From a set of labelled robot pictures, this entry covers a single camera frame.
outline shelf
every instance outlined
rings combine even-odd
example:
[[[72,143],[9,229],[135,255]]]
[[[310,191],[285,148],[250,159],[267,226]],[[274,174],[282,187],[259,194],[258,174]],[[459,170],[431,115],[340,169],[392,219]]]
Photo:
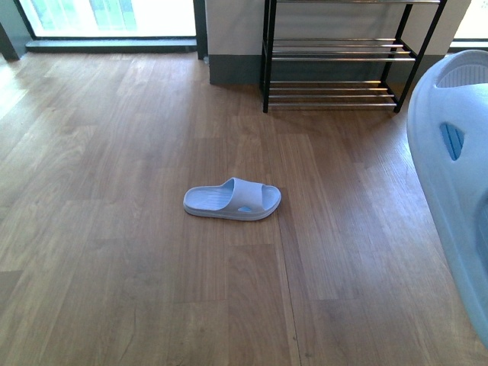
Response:
[[[403,41],[391,38],[279,38],[274,40],[271,59],[395,63],[415,62],[416,55]]]
[[[275,18],[279,4],[388,4],[404,5],[403,14],[394,37],[385,38],[275,38]],[[265,0],[265,19],[262,42],[260,89],[263,111],[272,108],[391,108],[399,112],[406,99],[414,76],[425,54],[434,29],[441,17],[447,0]],[[403,31],[414,5],[436,5],[429,29],[420,50],[415,52],[403,40]],[[271,80],[274,63],[297,63],[298,68],[308,63],[356,63],[352,69],[363,69],[362,63],[381,63],[383,70],[373,81],[358,82],[278,82]],[[403,90],[396,95],[387,83],[394,63],[411,64]],[[340,70],[329,76],[336,79]]]
[[[270,108],[396,107],[398,100],[381,81],[271,82]]]

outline light blue slipper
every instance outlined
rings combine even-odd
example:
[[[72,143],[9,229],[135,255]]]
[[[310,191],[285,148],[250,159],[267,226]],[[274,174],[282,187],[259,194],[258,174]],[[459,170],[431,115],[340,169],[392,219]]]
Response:
[[[190,189],[183,207],[195,216],[255,221],[271,215],[280,201],[281,192],[272,185],[231,178],[223,185]]]

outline wooden floor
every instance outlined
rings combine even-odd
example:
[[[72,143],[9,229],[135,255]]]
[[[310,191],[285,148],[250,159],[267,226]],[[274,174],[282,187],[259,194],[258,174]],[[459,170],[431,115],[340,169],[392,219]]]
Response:
[[[261,112],[195,54],[0,62],[0,364],[487,365],[406,108]],[[258,222],[185,192],[276,185]]]

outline metal rod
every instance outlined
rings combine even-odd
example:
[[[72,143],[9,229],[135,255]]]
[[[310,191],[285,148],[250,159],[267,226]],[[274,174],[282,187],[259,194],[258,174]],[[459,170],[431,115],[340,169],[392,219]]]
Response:
[[[422,58],[424,57],[425,51],[427,50],[427,46],[429,45],[429,42],[432,38],[432,35],[434,34],[435,27],[437,27],[437,23],[439,22],[439,19],[441,18],[442,12],[444,11],[445,5],[448,2],[448,0],[441,0],[441,3],[439,4],[437,11],[434,14],[434,18],[432,19],[432,23],[430,24],[429,30],[427,31],[427,34],[425,36],[425,39],[422,43],[422,46],[420,47],[419,55],[416,58],[415,63],[413,64],[412,71],[410,72],[409,78],[406,80],[405,87],[403,88],[402,94],[400,98],[398,99],[397,106],[393,110],[395,113],[400,112],[400,109],[403,105],[403,102],[405,101],[406,95],[410,89],[410,86],[412,86],[413,79],[415,78],[415,74],[417,73],[417,70],[419,69],[420,63],[422,62]]]
[[[273,54],[291,54],[290,51],[273,51]],[[301,55],[409,55],[408,51],[300,51],[293,56]]]
[[[345,99],[351,99],[351,98],[392,98],[394,95],[386,95],[386,94],[383,94],[383,95],[310,95],[310,94],[307,94],[307,95],[270,95],[269,98],[270,99],[291,99],[291,98],[294,98],[294,99],[327,99],[327,98],[331,98],[331,99],[335,99],[335,98],[345,98]]]
[[[263,48],[265,52],[265,64],[263,66],[263,90],[262,90],[262,111],[268,113],[269,103],[269,86],[271,82],[271,61],[273,57],[273,41],[275,38],[275,19],[276,19],[276,0],[267,0],[268,7],[268,32],[266,35],[266,44]]]
[[[305,42],[327,41],[327,42],[394,42],[395,38],[275,38],[275,41],[291,42],[300,40]]]
[[[396,42],[400,42],[403,31],[405,30],[406,23],[409,20],[410,13],[412,11],[413,6],[411,4],[408,4],[405,6],[405,10],[403,10],[402,18],[400,20],[400,23],[398,24],[398,28],[396,29],[396,34],[395,34],[395,40]],[[381,74],[381,81],[385,82],[388,78],[388,75],[390,74],[391,70],[391,63],[386,63],[383,72]]]
[[[280,3],[357,3],[357,4],[385,4],[385,3],[396,3],[396,4],[440,4],[442,0],[279,0]]]
[[[415,59],[404,58],[376,58],[376,57],[362,57],[362,58],[327,58],[327,57],[273,57],[273,61],[301,61],[301,62],[319,62],[319,61],[339,61],[339,62],[384,62],[384,63],[398,63],[398,62],[415,62]]]
[[[334,82],[334,81],[326,80],[326,81],[308,81],[308,82],[305,82],[305,81],[281,80],[281,81],[274,81],[271,83],[272,84],[380,84],[381,81],[380,80],[366,80],[366,81],[360,80],[360,81],[347,81],[347,82],[337,81],[337,82]]]
[[[388,92],[388,88],[270,88],[273,92]]]
[[[396,103],[270,103],[272,107],[396,107]]]
[[[402,48],[403,44],[324,44],[324,43],[296,43],[296,44],[276,44],[274,43],[274,48],[295,48],[295,47],[333,47],[333,48],[340,48],[340,47],[348,47],[348,48]]]

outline window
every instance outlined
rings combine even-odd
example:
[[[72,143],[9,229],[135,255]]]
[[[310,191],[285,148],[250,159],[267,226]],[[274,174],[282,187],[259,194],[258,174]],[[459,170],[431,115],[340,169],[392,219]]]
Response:
[[[193,0],[20,0],[37,37],[194,37]]]

